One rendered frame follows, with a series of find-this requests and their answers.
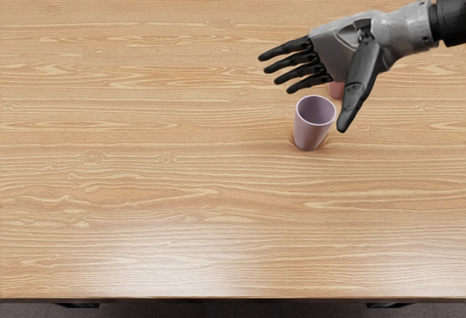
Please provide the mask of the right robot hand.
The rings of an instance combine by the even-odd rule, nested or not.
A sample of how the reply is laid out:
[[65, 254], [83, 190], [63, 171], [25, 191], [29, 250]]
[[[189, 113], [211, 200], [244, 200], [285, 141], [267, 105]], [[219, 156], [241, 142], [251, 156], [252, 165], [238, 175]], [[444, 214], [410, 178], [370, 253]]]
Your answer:
[[431, 24], [437, 20], [431, 0], [410, 3], [393, 12], [371, 10], [313, 28], [306, 36], [287, 41], [261, 55], [277, 57], [265, 73], [285, 69], [275, 84], [294, 80], [287, 92], [335, 81], [344, 83], [336, 128], [344, 133], [374, 87], [377, 76], [401, 58], [438, 46]]

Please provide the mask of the mauve cup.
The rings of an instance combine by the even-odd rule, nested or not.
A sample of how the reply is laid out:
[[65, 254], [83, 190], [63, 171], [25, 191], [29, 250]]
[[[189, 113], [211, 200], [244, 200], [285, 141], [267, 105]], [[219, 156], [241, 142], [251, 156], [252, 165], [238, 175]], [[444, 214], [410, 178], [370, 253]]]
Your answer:
[[293, 121], [295, 145], [303, 151], [313, 151], [328, 134], [336, 117], [334, 104], [319, 95], [308, 95], [296, 104]]

